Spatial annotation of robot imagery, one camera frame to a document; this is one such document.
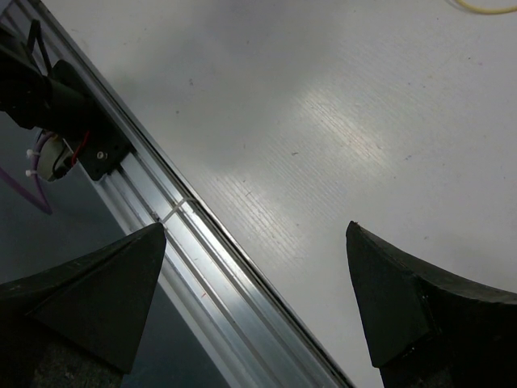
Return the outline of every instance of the purple wire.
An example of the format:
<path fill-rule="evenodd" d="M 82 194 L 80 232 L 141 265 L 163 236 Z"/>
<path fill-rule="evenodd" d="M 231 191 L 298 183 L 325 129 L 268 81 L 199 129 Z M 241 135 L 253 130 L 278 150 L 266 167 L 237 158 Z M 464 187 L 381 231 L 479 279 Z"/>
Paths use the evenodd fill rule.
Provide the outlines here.
<path fill-rule="evenodd" d="M 52 133 L 47 133 L 43 135 L 39 141 L 36 143 L 34 147 L 34 151 L 36 153 L 41 152 L 43 146 L 53 136 Z M 38 163 L 40 161 L 39 155 L 32 156 L 32 170 L 38 171 Z M 20 194 L 23 198 L 31 202 L 34 206 L 36 206 L 39 210 L 41 210 L 45 214 L 52 214 L 52 209 L 50 204 L 47 201 L 47 197 L 45 196 L 43 189 L 41 188 L 40 177 L 37 174 L 33 175 L 34 180 L 36 182 L 36 188 L 38 193 L 40 194 L 40 198 L 34 196 L 31 192 L 25 189 L 21 184 L 19 184 L 13 177 L 11 177 L 7 171 L 5 171 L 2 167 L 0 167 L 0 179 L 11 186 L 18 194 Z"/>

